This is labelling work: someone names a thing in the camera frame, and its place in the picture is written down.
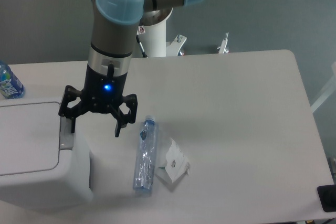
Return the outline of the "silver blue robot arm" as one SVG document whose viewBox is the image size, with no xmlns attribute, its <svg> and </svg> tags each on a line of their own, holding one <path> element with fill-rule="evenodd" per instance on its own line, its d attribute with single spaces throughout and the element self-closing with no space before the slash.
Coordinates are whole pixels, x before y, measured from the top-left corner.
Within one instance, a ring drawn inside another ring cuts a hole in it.
<svg viewBox="0 0 336 224">
<path fill-rule="evenodd" d="M 136 120 L 135 94 L 123 95 L 135 38 L 144 13 L 188 6 L 203 0 L 91 0 L 93 29 L 83 88 L 68 85 L 59 116 L 71 129 L 77 117 L 87 112 L 111 114 L 116 119 L 115 134 Z"/>
</svg>

